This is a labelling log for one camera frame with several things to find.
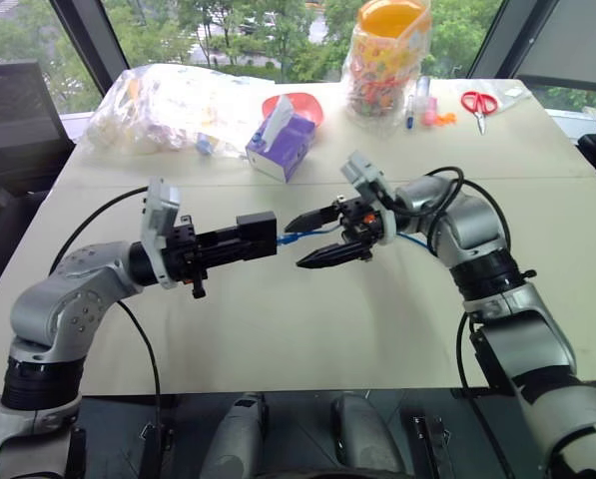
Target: red scissors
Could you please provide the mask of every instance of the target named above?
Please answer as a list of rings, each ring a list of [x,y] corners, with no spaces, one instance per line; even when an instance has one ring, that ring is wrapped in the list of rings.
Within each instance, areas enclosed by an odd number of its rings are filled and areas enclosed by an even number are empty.
[[[497,100],[485,93],[466,92],[461,96],[461,106],[475,116],[479,133],[486,133],[484,118],[497,110]]]

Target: purple tissue box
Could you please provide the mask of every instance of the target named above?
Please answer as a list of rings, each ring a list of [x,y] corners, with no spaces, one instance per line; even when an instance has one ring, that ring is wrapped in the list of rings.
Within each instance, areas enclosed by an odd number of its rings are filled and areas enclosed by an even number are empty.
[[[267,144],[260,137],[268,119],[263,121],[249,141],[247,157],[254,168],[286,183],[310,148],[315,136],[315,123],[294,113],[265,152]]]

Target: glass window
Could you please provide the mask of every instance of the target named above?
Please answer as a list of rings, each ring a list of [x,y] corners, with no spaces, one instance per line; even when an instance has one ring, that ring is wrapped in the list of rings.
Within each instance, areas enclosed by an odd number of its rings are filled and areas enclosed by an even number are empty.
[[[101,95],[48,0],[0,1],[0,63],[37,60],[58,113],[95,110]]]
[[[283,83],[337,81],[366,0],[103,0],[133,67],[197,65]],[[423,72],[464,77],[502,0],[432,0]]]
[[[537,84],[526,86],[544,108],[596,114],[596,92]]]

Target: table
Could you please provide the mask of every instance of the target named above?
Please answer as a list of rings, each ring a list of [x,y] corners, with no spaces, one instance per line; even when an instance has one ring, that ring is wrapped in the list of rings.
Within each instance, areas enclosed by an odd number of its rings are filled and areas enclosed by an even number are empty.
[[[432,88],[440,105],[450,104],[454,83],[437,81]],[[320,132],[319,145],[289,185],[236,160],[171,153],[129,161],[92,158],[76,149],[0,280],[0,389],[12,302],[46,274],[64,239],[101,203],[160,173],[181,187],[181,213],[194,217],[198,232],[263,210],[274,210],[282,227],[339,193],[352,194],[336,171],[355,148],[370,153],[394,183],[454,164],[489,189],[508,216],[520,266],[539,273],[534,281],[576,350],[580,377],[596,379],[596,176],[536,101],[491,118],[485,137],[455,106],[453,131],[417,129],[378,141],[343,118],[341,103],[333,101],[335,85],[277,89],[314,93],[327,117],[326,135]],[[329,156],[329,138],[346,138],[343,152]],[[393,152],[404,147],[410,157],[395,159]],[[74,246],[136,240],[140,208],[139,198],[118,204]],[[276,257],[212,269],[208,296],[200,300],[184,286],[152,286],[129,299],[154,344],[163,392],[457,385],[454,335],[461,298],[449,272],[405,240],[377,247],[370,263],[295,268],[300,257],[335,240],[303,239],[281,247]],[[471,383],[483,384],[473,355],[464,356]],[[116,307],[97,333],[82,391],[153,392],[144,345]]]

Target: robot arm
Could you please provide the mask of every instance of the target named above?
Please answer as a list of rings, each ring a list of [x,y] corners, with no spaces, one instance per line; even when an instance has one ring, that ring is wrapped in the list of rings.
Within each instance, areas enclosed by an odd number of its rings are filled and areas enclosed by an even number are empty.
[[[15,302],[15,337],[0,396],[0,478],[79,477],[84,470],[84,432],[74,426],[80,379],[114,302],[156,283],[192,283],[194,297],[202,297],[208,268],[277,251],[271,212],[196,235],[190,217],[174,227],[179,204],[175,189],[152,181],[141,242],[78,249]]]
[[[359,197],[296,218],[286,231],[337,221],[344,244],[298,262],[319,268],[370,259],[396,233],[422,233],[449,268],[464,309],[479,327],[470,340],[490,386],[515,395],[555,477],[596,473],[596,388],[576,377],[572,347],[511,256],[499,217],[483,199],[457,193],[455,181],[425,176],[395,191],[362,155],[342,168]]]

